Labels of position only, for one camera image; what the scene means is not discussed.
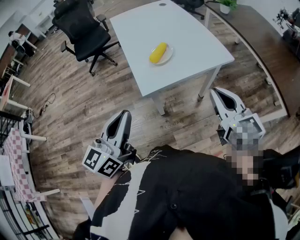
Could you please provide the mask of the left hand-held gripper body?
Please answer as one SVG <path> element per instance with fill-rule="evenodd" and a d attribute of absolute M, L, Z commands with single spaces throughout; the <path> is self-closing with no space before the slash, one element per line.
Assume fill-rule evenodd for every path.
<path fill-rule="evenodd" d="M 136 149 L 131 144 L 118 147 L 100 138 L 88 146 L 82 165 L 96 175 L 112 178 L 116 172 L 128 170 L 136 161 Z"/>

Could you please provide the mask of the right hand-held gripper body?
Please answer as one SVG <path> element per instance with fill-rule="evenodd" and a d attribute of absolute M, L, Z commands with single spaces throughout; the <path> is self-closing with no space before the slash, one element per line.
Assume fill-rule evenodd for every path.
<path fill-rule="evenodd" d="M 257 113 L 244 109 L 220 121 L 217 134 L 222 145 L 247 146 L 260 142 L 265 128 Z"/>

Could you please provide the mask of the clear glass plate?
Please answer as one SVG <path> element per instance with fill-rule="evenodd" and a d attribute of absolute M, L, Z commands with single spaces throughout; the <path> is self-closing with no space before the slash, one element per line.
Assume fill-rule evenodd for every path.
<path fill-rule="evenodd" d="M 153 63 L 151 63 L 151 62 L 150 62 L 150 63 L 153 64 L 153 65 L 157 65 L 157 66 L 164 65 L 164 64 L 166 64 L 166 63 L 171 59 L 171 57 L 173 56 L 173 52 L 174 52 L 173 48 L 172 48 L 169 44 L 167 44 L 166 51 L 165 51 L 164 55 L 162 56 L 161 60 L 160 60 L 157 64 L 153 64 Z"/>

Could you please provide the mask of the black shoulder device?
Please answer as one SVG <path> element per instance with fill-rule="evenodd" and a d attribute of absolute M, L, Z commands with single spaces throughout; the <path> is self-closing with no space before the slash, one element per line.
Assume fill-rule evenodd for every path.
<path fill-rule="evenodd" d="M 269 200 L 272 200 L 272 188 L 266 178 L 259 178 L 253 185 L 250 196 L 265 195 Z"/>

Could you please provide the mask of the person's left forearm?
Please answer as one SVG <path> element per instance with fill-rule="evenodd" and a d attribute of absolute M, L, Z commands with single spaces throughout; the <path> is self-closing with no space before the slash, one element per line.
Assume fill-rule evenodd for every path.
<path fill-rule="evenodd" d="M 121 176 L 121 173 L 115 173 L 111 178 L 104 177 L 101 180 L 101 186 L 98 193 L 98 196 L 95 201 L 95 209 L 101 204 L 101 202 L 104 200 L 105 196 L 110 192 L 112 187 L 114 186 L 116 180 Z"/>

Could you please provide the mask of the person's right forearm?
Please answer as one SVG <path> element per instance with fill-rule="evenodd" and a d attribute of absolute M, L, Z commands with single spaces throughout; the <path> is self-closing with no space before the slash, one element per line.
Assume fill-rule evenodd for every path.
<path fill-rule="evenodd" d="M 259 145 L 235 144 L 231 148 L 231 166 L 248 186 L 259 178 L 262 151 Z"/>

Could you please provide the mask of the white table leg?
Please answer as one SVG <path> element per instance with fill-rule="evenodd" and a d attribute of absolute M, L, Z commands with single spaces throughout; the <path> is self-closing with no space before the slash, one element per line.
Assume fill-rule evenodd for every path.
<path fill-rule="evenodd" d="M 206 75 L 206 78 L 205 78 L 205 81 L 204 81 L 204 84 L 203 86 L 201 87 L 200 89 L 200 92 L 198 94 L 198 96 L 200 98 L 203 98 L 205 93 L 207 92 L 207 90 L 210 88 L 210 86 L 212 85 L 212 83 L 214 82 L 218 72 L 220 71 L 221 67 L 218 66 L 210 71 L 208 71 L 207 75 Z"/>
<path fill-rule="evenodd" d="M 164 111 L 164 105 L 162 103 L 162 101 L 160 100 L 160 98 L 158 96 L 151 96 L 159 114 L 161 116 L 165 115 L 165 111 Z"/>

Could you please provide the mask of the dark brown long table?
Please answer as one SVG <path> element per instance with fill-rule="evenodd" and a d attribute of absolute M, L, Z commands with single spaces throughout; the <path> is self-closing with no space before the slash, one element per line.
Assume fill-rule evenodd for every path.
<path fill-rule="evenodd" d="M 250 6 L 239 5 L 227 15 L 216 1 L 205 6 L 205 27 L 210 27 L 212 15 L 221 20 L 253 54 L 278 96 L 281 109 L 262 116 L 262 122 L 294 116 L 300 108 L 300 60 L 280 34 Z"/>

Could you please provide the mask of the small white gadget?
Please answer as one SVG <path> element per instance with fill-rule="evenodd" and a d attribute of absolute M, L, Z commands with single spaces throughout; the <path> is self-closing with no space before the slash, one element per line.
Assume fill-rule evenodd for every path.
<path fill-rule="evenodd" d="M 24 116 L 24 124 L 32 124 L 34 120 L 33 110 L 28 108 Z"/>

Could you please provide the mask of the black and white top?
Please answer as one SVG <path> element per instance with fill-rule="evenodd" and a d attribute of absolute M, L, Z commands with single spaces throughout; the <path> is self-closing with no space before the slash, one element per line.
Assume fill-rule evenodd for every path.
<path fill-rule="evenodd" d="M 260 166 L 272 200 L 250 196 L 254 184 L 245 184 L 231 156 L 157 146 L 121 172 L 72 240 L 286 240 L 288 219 L 274 193 L 298 186 L 300 147 L 263 150 Z"/>

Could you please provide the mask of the pink checkered tablecloth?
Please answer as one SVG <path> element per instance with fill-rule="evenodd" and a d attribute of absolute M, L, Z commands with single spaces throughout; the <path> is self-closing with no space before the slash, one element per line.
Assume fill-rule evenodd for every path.
<path fill-rule="evenodd" d="M 20 202 L 46 201 L 45 196 L 36 196 L 26 178 L 22 158 L 22 138 L 18 129 L 12 128 L 4 141 L 4 155 L 8 156 L 15 184 L 13 197 Z"/>

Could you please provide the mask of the black mesh office chair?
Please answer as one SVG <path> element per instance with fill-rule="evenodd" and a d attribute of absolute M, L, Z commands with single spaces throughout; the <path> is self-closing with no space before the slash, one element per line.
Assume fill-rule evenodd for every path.
<path fill-rule="evenodd" d="M 119 41 L 109 43 L 111 36 L 104 15 L 95 15 L 91 0 L 62 0 L 55 3 L 54 26 L 62 30 L 69 38 L 74 49 L 71 50 L 66 41 L 60 45 L 60 51 L 71 53 L 78 62 L 88 62 L 93 57 L 89 73 L 94 76 L 93 67 L 99 56 L 109 60 L 114 66 L 118 63 L 105 54 L 105 51 Z"/>

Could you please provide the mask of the green plant in white pot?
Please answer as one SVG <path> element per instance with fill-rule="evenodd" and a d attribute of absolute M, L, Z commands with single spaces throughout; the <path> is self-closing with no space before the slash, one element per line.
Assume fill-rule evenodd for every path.
<path fill-rule="evenodd" d="M 230 13 L 237 7 L 237 0 L 217 0 L 217 2 L 220 4 L 220 11 L 224 14 Z"/>

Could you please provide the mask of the black robot equipment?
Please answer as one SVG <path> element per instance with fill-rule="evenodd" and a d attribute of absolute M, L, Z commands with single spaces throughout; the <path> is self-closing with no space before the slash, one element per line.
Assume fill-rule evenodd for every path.
<path fill-rule="evenodd" d="M 296 27 L 297 16 L 299 13 L 299 7 L 296 8 L 293 12 L 283 8 L 280 9 L 277 16 L 273 18 L 273 21 L 279 26 L 280 29 L 284 29 L 283 22 L 286 21 L 288 29 L 290 29 L 291 31 L 295 31 L 300 29 L 299 27 Z"/>

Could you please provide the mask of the white-legged wooden table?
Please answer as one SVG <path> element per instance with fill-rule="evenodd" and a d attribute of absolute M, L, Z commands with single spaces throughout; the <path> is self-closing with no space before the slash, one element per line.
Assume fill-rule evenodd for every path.
<path fill-rule="evenodd" d="M 2 112 L 4 111 L 7 104 L 15 106 L 15 107 L 19 107 L 19 108 L 24 109 L 24 110 L 28 109 L 27 106 L 22 105 L 22 104 L 20 104 L 16 101 L 13 101 L 9 98 L 13 81 L 17 81 L 20 84 L 23 84 L 27 87 L 30 87 L 29 83 L 27 83 L 27 82 L 21 80 L 20 78 L 12 75 L 10 77 L 9 81 L 7 82 L 7 84 L 5 85 L 5 88 L 4 88 L 4 91 L 3 91 L 2 95 L 0 96 L 0 111 L 2 111 Z"/>

